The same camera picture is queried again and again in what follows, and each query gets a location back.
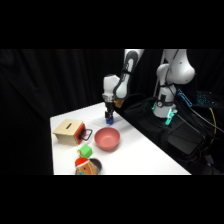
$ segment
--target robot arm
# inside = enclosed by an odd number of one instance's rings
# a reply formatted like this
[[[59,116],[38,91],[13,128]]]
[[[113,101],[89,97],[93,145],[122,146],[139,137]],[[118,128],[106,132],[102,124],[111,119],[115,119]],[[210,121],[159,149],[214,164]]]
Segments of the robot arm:
[[[131,77],[143,53],[144,49],[125,49],[122,74],[113,91],[116,100],[125,100],[129,96]]]
[[[176,88],[173,84],[188,84],[194,78],[195,70],[188,61],[187,49],[165,49],[165,58],[168,64],[161,65],[157,70],[160,91],[154,114],[171,121],[170,114],[177,112],[174,105]]]
[[[124,101],[129,96],[131,76],[143,52],[144,49],[126,49],[121,77],[108,75],[104,78],[103,98],[107,108],[105,113],[107,124],[113,124],[114,101]]]

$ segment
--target cable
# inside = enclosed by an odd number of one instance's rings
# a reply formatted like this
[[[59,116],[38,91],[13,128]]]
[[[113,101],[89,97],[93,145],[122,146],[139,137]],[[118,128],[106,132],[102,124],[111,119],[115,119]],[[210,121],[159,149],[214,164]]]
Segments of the cable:
[[[192,125],[190,125],[186,120],[184,120],[180,115],[178,115],[177,114],[177,116],[182,120],[182,121],[184,121],[187,125],[189,125],[191,128],[193,128],[197,133],[199,133],[200,135],[201,135],[201,132],[200,131],[198,131],[196,128],[194,128]]]
[[[215,124],[215,130],[214,130],[214,138],[212,139],[210,145],[205,149],[205,151],[208,150],[208,149],[211,147],[212,143],[213,143],[214,140],[215,140],[215,135],[216,135],[216,119],[215,119],[215,115],[214,115],[214,112],[213,112],[212,108],[209,108],[209,109],[210,109],[210,111],[211,111],[211,113],[212,113],[212,117],[213,117],[214,124]]]
[[[204,117],[202,117],[200,114],[198,114],[196,111],[194,111],[192,108],[190,108],[190,110],[195,113],[198,117],[200,117],[202,120],[204,120],[205,122],[207,122],[208,124],[212,125],[214,128],[218,129],[219,131],[223,132],[224,131],[221,128],[218,128],[216,125],[210,123],[209,121],[207,121]]]

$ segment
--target red bowl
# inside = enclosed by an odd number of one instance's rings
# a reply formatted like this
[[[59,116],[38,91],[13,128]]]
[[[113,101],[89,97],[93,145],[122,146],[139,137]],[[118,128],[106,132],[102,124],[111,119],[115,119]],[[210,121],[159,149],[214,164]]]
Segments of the red bowl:
[[[120,133],[114,128],[103,128],[95,135],[95,142],[99,148],[110,151],[114,149],[120,141]]]

